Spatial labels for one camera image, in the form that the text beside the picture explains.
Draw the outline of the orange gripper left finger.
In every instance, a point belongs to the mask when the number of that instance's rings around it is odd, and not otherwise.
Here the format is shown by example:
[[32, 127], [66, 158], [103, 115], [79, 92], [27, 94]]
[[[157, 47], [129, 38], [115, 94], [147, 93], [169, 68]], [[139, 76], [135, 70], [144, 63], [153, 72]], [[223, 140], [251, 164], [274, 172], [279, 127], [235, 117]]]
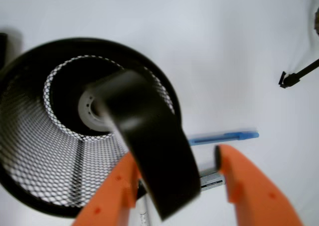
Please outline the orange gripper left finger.
[[81, 210], [73, 225], [127, 226], [130, 209], [136, 205], [140, 177], [134, 157], [126, 153]]

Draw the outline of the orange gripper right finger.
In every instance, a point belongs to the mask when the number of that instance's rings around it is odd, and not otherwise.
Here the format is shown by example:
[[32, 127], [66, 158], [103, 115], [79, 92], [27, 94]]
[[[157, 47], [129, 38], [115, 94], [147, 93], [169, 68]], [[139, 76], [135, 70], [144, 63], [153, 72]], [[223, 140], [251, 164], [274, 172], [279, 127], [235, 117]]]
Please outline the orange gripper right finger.
[[301, 226], [288, 198], [240, 151], [229, 145], [214, 150], [218, 171], [225, 177], [227, 197], [239, 226]]

